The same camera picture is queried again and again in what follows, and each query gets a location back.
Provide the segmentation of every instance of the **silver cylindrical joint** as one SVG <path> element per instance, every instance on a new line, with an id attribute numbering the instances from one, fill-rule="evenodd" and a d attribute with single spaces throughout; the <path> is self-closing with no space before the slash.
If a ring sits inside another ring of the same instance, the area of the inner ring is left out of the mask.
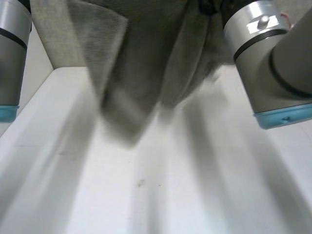
<path id="1" fill-rule="evenodd" d="M 254 1 L 244 6 L 224 27 L 224 35 L 235 60 L 253 43 L 288 31 L 287 20 L 270 0 Z"/>
<path id="2" fill-rule="evenodd" d="M 0 0 L 0 122 L 17 115 L 31 25 L 29 0 Z"/>
<path id="3" fill-rule="evenodd" d="M 0 28 L 18 37 L 27 46 L 32 17 L 18 0 L 0 0 Z"/>

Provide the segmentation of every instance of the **towel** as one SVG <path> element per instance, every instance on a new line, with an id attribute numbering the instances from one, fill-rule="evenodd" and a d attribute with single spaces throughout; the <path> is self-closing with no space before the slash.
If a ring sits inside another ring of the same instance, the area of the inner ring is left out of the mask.
<path id="1" fill-rule="evenodd" d="M 126 137 L 143 132 L 158 103 L 175 108 L 221 63 L 233 62 L 220 15 L 200 14 L 196 0 L 67 6 L 101 113 Z"/>

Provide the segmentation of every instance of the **gray cloth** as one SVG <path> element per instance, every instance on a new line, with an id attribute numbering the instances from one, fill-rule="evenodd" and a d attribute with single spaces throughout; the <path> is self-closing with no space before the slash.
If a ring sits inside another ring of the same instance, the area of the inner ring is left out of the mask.
<path id="1" fill-rule="evenodd" d="M 87 64 L 101 112 L 124 136 L 141 133 L 159 101 L 174 108 L 220 64 L 233 63 L 220 15 L 201 15 L 196 0 L 66 1 L 32 0 L 43 44 L 50 58 L 58 52 L 51 59 L 55 68 L 65 53 L 64 66 L 70 56 L 74 65 Z M 279 1 L 295 9 L 290 18 L 296 20 L 312 5 Z M 41 32 L 57 11 L 58 25 L 46 37 Z M 52 39 L 59 49 L 48 43 Z"/>

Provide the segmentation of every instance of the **white surface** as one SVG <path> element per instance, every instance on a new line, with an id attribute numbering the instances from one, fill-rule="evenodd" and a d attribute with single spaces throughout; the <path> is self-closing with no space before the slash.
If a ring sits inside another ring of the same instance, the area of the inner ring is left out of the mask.
<path id="1" fill-rule="evenodd" d="M 0 139 L 0 234 L 312 233 L 312 121 L 261 130 L 220 74 L 130 148 L 89 135 L 86 71 L 54 71 Z"/>
<path id="2" fill-rule="evenodd" d="M 93 127 L 86 77 L 55 70 L 0 138 L 1 234 L 62 233 Z"/>
<path id="3" fill-rule="evenodd" d="M 37 30 L 33 25 L 32 32 L 29 36 L 18 114 L 23 110 L 52 71 L 53 67 L 51 62 L 43 48 Z M 0 136 L 9 126 L 10 124 L 0 123 Z"/>

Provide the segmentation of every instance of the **white wall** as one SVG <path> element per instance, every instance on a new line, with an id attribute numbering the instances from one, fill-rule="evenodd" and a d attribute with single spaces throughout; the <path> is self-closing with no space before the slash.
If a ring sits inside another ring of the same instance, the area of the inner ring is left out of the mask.
<path id="1" fill-rule="evenodd" d="M 18 115 L 52 71 L 51 62 L 33 25 L 29 37 Z M 0 123 L 0 136 L 9 126 L 10 124 Z"/>

